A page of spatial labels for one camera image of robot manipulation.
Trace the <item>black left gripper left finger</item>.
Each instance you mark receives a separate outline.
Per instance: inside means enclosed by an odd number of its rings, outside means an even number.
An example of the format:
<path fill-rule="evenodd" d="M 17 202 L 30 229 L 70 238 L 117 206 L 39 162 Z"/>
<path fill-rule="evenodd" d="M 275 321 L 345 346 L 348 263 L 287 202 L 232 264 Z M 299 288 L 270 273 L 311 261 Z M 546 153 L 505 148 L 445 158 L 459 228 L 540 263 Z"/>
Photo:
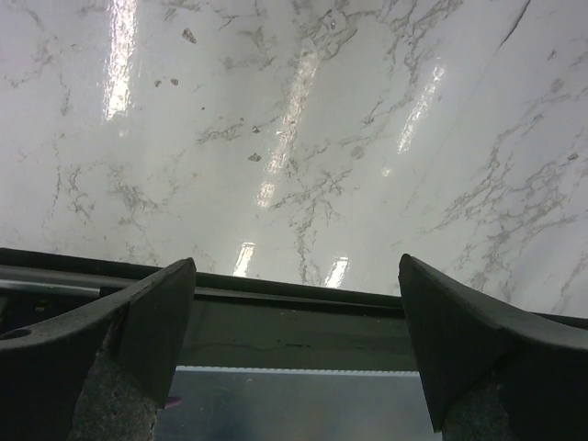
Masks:
<path fill-rule="evenodd" d="M 189 322 L 182 259 L 101 299 L 1 335 L 4 440 L 151 440 Z"/>

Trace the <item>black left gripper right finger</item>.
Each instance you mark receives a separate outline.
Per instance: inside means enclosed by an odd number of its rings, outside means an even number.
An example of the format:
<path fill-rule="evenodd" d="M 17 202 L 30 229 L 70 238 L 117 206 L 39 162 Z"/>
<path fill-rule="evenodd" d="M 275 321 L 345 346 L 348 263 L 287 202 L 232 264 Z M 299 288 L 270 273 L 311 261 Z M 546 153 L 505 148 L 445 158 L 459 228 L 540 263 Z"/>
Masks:
<path fill-rule="evenodd" d="M 404 254 L 401 300 L 445 440 L 584 440 L 587 321 L 523 311 Z"/>

